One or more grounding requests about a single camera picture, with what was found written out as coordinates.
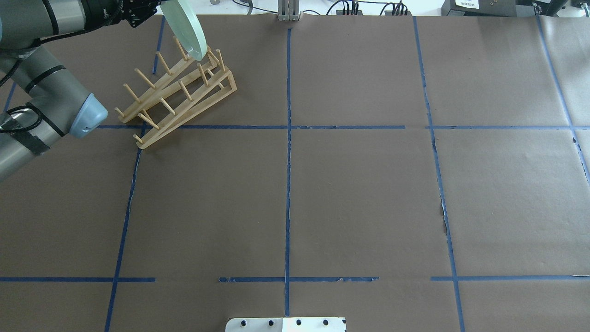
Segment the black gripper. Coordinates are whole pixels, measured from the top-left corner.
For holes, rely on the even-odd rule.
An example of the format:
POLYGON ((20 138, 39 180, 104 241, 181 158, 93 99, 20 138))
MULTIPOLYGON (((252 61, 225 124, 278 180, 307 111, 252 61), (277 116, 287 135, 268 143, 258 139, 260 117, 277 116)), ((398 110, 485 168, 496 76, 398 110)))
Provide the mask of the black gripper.
POLYGON ((84 0, 84 29, 94 31, 120 21, 135 28, 154 16, 161 4, 160 0, 84 0))

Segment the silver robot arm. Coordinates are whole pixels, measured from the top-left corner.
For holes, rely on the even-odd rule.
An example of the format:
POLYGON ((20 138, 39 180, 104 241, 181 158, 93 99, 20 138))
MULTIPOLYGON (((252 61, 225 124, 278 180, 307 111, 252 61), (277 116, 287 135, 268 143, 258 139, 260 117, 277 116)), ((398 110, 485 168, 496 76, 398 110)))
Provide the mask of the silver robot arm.
POLYGON ((31 100, 1 111, 0 176, 7 179, 70 134, 86 136, 107 110, 45 47, 157 12, 160 0, 3 0, 1 84, 12 80, 31 100))

